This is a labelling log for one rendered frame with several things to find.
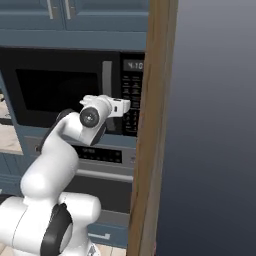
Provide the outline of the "black microwave door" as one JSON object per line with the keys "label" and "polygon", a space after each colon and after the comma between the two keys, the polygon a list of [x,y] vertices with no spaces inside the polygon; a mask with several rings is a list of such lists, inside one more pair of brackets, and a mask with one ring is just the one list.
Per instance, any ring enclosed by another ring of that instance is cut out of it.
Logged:
{"label": "black microwave door", "polygon": [[0,47],[0,72],[17,123],[48,128],[65,109],[79,112],[86,95],[101,95],[102,62],[112,62],[112,97],[121,95],[120,54]]}

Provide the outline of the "wooden side panel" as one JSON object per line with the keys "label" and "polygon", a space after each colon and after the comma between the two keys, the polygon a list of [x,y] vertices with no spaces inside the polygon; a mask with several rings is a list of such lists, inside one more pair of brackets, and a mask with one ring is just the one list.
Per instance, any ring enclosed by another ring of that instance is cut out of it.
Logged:
{"label": "wooden side panel", "polygon": [[150,0],[127,256],[154,256],[178,0]]}

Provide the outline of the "blue cupboard door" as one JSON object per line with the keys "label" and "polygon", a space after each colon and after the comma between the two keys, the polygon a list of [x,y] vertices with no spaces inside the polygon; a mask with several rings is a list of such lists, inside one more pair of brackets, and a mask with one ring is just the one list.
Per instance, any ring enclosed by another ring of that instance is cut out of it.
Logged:
{"label": "blue cupboard door", "polygon": [[46,0],[0,0],[0,29],[62,30],[60,1],[51,0],[50,19]]}
{"label": "blue cupboard door", "polygon": [[149,0],[69,0],[74,31],[145,32]]}

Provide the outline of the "stainless steel oven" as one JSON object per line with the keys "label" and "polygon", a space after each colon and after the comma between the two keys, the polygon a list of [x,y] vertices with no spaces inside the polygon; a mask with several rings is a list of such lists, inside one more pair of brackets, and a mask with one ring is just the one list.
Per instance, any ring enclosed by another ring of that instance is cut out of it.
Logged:
{"label": "stainless steel oven", "polygon": [[134,172],[135,149],[110,145],[84,146],[68,139],[79,156],[82,170],[118,173],[122,169]]}

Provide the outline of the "black microwave oven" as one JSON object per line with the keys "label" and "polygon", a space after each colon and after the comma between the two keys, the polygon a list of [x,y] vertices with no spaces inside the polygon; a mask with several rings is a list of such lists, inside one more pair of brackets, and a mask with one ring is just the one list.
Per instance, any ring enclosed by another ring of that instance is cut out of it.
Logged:
{"label": "black microwave oven", "polygon": [[142,91],[144,54],[142,52],[111,52],[120,54],[121,95],[113,98],[130,100],[131,109],[122,118],[109,119],[106,132],[108,134],[136,136]]}

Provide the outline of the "blue drawer front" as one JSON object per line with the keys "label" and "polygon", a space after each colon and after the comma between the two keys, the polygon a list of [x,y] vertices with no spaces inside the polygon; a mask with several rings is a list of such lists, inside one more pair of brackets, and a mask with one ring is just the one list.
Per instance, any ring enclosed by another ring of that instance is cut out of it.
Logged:
{"label": "blue drawer front", "polygon": [[113,225],[91,224],[88,226],[88,233],[104,235],[105,233],[111,234],[110,240],[102,240],[91,238],[94,243],[108,245],[118,248],[127,248],[128,245],[128,229],[126,227],[119,227]]}

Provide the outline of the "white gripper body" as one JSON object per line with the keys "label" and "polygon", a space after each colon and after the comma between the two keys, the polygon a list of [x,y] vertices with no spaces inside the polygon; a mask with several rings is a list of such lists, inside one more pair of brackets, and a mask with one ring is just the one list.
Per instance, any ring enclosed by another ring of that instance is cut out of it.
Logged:
{"label": "white gripper body", "polygon": [[119,107],[120,116],[123,116],[124,114],[126,114],[129,111],[130,106],[131,106],[130,100],[122,99]]}

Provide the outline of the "black oven door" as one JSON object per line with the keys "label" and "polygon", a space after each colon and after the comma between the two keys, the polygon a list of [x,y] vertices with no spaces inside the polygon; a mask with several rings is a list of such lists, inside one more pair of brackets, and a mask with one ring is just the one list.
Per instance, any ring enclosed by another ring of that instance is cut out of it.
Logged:
{"label": "black oven door", "polygon": [[[125,169],[118,173],[105,173],[133,176],[133,171]],[[66,190],[98,197],[104,210],[120,213],[130,212],[132,183],[84,177],[76,174]]]}

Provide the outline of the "blue base cupboards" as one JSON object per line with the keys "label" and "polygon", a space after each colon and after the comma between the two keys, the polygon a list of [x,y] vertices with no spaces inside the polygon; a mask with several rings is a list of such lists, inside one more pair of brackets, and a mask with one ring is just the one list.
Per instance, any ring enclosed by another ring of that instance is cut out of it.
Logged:
{"label": "blue base cupboards", "polygon": [[20,180],[24,171],[22,155],[0,153],[0,193],[20,195]]}

